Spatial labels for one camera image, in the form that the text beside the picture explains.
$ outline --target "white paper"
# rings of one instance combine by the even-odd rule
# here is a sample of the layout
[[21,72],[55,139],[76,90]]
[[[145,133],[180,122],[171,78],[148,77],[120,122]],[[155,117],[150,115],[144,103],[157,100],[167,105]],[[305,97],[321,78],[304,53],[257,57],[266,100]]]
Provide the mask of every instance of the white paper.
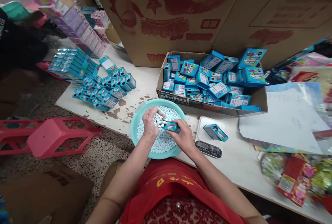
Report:
[[322,154],[311,124],[324,128],[295,89],[267,92],[268,113],[240,118],[240,133],[251,139]]

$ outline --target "red plastic stool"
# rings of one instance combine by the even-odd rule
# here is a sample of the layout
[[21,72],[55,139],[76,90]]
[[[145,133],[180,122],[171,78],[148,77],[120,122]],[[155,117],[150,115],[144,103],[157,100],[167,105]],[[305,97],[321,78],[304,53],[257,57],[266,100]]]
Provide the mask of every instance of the red plastic stool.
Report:
[[26,145],[27,138],[37,130],[45,120],[0,120],[0,144],[7,144],[0,155],[31,152]]
[[[73,121],[67,127],[65,122]],[[82,121],[86,129],[73,127]],[[28,138],[28,145],[32,154],[36,158],[50,158],[59,156],[68,156],[84,153],[84,146],[96,135],[102,133],[101,128],[95,128],[88,120],[83,118],[53,118],[46,120],[33,134]],[[86,137],[83,143],[76,149],[72,150],[67,143],[68,139]],[[56,151],[61,145],[66,151]]]

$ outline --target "open cardboard box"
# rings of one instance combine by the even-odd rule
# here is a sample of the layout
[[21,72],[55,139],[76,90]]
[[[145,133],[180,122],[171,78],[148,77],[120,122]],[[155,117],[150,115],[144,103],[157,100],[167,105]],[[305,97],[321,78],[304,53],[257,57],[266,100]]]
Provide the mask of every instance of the open cardboard box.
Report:
[[162,91],[162,87],[163,87],[163,83],[164,83],[163,67],[167,63],[168,56],[171,56],[171,55],[180,55],[181,60],[188,60],[188,59],[194,58],[196,64],[199,64],[201,62],[201,60],[203,60],[207,56],[207,54],[200,54],[200,53],[175,52],[175,51],[168,52],[164,59],[162,68],[159,73],[159,79],[158,79],[158,84],[157,84],[157,94],[158,94],[159,98],[173,101],[176,104],[186,105],[186,106],[190,106],[190,107],[194,107],[194,108],[201,108],[204,110],[222,113],[222,114],[226,114],[226,115],[234,116],[234,117],[244,117],[244,116],[267,113],[267,96],[266,96],[265,87],[263,87],[263,88],[246,87],[245,92],[244,92],[244,94],[251,95],[250,105],[260,106],[261,112],[244,111],[244,110],[239,110],[239,109],[226,108],[223,106],[217,106],[217,105],[212,105],[209,103],[195,101],[188,97],[180,97],[180,96],[175,95],[174,93]]

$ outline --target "table surface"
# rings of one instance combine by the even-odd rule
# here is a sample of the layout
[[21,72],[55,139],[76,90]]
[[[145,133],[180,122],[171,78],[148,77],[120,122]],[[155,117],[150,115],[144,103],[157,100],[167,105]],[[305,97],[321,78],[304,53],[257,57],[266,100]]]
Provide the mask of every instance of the table surface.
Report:
[[[136,89],[128,92],[128,95],[120,99],[118,105],[110,111],[101,112],[83,101],[72,98],[76,86],[71,84],[58,99],[56,106],[130,138],[130,124],[135,108],[143,101],[158,98],[156,86],[160,69],[135,67],[130,62],[127,54],[114,50],[110,45],[106,48],[104,55],[108,55],[118,67],[124,67],[128,73],[132,74],[136,79]],[[101,68],[98,75],[103,78],[107,76],[107,72]],[[186,114],[188,125],[193,131],[193,138],[195,138],[197,132],[200,116],[207,116],[225,124],[226,129],[224,131],[229,139],[223,147],[222,158],[208,157],[208,159],[238,187],[316,222],[332,223],[332,215],[326,210],[316,208],[309,201],[307,201],[307,206],[300,208],[277,193],[275,186],[260,171],[260,163],[257,159],[259,152],[241,136],[238,128],[238,118],[188,106],[179,106]],[[176,159],[195,166],[183,152]]]

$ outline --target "teal plastic bowl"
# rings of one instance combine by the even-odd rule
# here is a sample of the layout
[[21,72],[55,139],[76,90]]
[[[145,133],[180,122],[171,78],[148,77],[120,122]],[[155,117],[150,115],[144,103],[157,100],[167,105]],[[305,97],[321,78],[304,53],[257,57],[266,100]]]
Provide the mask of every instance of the teal plastic bowl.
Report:
[[[131,133],[132,142],[134,143],[135,146],[137,145],[137,143],[139,141],[137,138],[138,124],[141,121],[145,111],[149,107],[154,107],[154,106],[166,106],[168,108],[172,108],[175,111],[177,111],[177,113],[180,115],[181,119],[184,119],[185,121],[187,121],[186,115],[184,115],[184,112],[181,110],[181,108],[177,104],[173,103],[172,101],[168,101],[168,100],[164,100],[164,99],[153,99],[150,101],[144,101],[135,109],[134,116],[131,121],[130,133]],[[149,158],[165,159],[168,157],[175,157],[175,156],[179,155],[180,153],[181,153],[181,150],[176,145],[171,150],[169,150],[168,152],[165,152],[165,153],[155,153],[155,152],[150,151]]]

